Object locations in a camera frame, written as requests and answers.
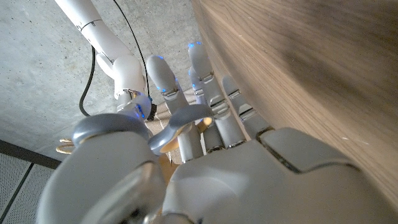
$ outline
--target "concrete ceiling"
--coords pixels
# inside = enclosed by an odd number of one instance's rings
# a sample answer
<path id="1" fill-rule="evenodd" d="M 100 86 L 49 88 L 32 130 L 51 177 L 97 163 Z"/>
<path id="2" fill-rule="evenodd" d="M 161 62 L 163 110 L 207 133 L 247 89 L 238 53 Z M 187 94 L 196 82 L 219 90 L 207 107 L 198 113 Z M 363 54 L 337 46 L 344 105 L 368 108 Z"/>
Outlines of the concrete ceiling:
<path id="1" fill-rule="evenodd" d="M 112 0 L 93 0 L 109 28 L 139 57 Z M 190 88 L 187 44 L 200 40 L 189 0 L 119 0 L 145 58 L 162 55 L 182 88 Z M 90 68 L 91 46 L 55 1 L 4 1 L 0 13 L 0 139 L 63 160 L 55 152 L 84 116 L 78 102 Z M 150 81 L 151 97 L 162 102 Z M 90 114 L 116 109 L 113 80 L 96 66 L 85 100 Z"/>

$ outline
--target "perforated panel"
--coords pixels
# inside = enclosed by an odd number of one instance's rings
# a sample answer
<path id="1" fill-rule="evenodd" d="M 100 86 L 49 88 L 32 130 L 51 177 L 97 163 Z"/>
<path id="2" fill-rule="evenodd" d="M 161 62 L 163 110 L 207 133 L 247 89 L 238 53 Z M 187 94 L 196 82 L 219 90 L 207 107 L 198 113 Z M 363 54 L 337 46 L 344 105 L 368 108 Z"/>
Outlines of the perforated panel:
<path id="1" fill-rule="evenodd" d="M 7 207 L 30 162 L 0 154 L 0 216 Z"/>
<path id="2" fill-rule="evenodd" d="M 40 196 L 53 171 L 44 166 L 33 166 L 4 223 L 35 223 Z"/>

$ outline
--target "robotic arm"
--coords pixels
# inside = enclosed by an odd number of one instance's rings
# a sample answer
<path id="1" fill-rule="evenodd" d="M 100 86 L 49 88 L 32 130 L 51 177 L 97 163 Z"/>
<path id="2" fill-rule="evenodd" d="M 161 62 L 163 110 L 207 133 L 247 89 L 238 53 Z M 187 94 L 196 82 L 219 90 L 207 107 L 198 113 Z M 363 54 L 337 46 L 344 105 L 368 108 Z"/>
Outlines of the robotic arm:
<path id="1" fill-rule="evenodd" d="M 141 65 L 106 27 L 90 0 L 56 0 L 98 51 L 114 79 L 118 113 L 77 124 L 76 146 L 47 183 L 37 222 L 45 223 L 398 223 L 394 207 L 341 152 L 300 131 L 275 130 L 230 77 L 221 91 L 202 43 L 189 45 L 197 105 L 187 105 L 162 57 L 149 75 L 172 117 L 151 137 Z M 235 110 L 246 132 L 245 139 Z M 199 145 L 194 121 L 206 123 Z M 177 139 L 184 158 L 165 186 L 157 156 Z M 156 215 L 162 207 L 162 215 Z"/>
<path id="2" fill-rule="evenodd" d="M 114 80 L 114 97 L 123 90 L 144 92 L 141 64 L 105 25 L 90 0 L 56 0 L 64 13 L 98 52 L 101 69 Z"/>

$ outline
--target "wood grain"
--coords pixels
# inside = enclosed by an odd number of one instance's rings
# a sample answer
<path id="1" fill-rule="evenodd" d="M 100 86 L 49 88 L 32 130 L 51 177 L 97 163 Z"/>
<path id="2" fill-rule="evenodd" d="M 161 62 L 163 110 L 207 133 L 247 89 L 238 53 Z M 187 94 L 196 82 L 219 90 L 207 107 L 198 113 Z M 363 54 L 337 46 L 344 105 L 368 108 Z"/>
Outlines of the wood grain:
<path id="1" fill-rule="evenodd" d="M 398 2 L 193 0 L 218 78 L 356 161 L 398 207 Z"/>

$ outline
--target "wire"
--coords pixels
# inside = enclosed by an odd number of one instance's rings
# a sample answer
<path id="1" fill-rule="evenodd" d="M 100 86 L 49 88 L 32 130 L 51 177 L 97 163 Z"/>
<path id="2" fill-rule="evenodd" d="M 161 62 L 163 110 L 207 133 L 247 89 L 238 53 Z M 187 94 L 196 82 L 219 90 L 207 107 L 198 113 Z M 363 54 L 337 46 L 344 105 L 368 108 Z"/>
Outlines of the wire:
<path id="1" fill-rule="evenodd" d="M 150 95 L 149 95 L 149 82 L 148 82 L 147 65 L 145 64 L 144 56 L 142 56 L 142 52 L 141 52 L 141 49 L 140 49 L 140 47 L 139 47 L 139 44 L 138 44 L 136 35 L 135 35 L 134 32 L 132 31 L 132 28 L 131 28 L 131 26 L 130 26 L 130 23 L 129 23 L 129 21 L 127 20 L 126 16 L 124 15 L 123 10 L 120 8 L 119 4 L 116 2 L 116 0 L 113 0 L 113 2 L 117 5 L 117 7 L 119 8 L 120 12 L 122 13 L 124 19 L 126 20 L 127 24 L 129 25 L 129 28 L 130 28 L 130 30 L 131 30 L 132 36 L 134 37 L 134 40 L 136 41 L 139 54 L 141 55 L 141 58 L 142 58 L 142 62 L 144 62 L 145 74 L 146 74 L 146 79 L 147 79 L 148 96 L 149 96 L 149 98 L 150 98 Z"/>
<path id="2" fill-rule="evenodd" d="M 84 116 L 90 116 L 90 115 L 86 112 L 86 110 L 84 109 L 84 107 L 83 107 L 83 102 L 84 102 L 84 100 L 85 100 L 85 98 L 86 98 L 88 89 L 90 88 L 91 81 L 93 80 L 93 75 L 94 75 L 94 69 L 95 69 L 95 48 L 94 48 L 93 46 L 91 46 L 91 53 L 93 54 L 93 61 L 92 61 L 92 63 L 91 63 L 90 77 L 88 77 L 88 81 L 87 81 L 87 84 L 86 84 L 86 88 L 85 88 L 85 90 L 83 91 L 83 94 L 81 94 L 80 102 L 79 102 L 79 109 L 80 109 L 81 113 L 82 113 Z"/>

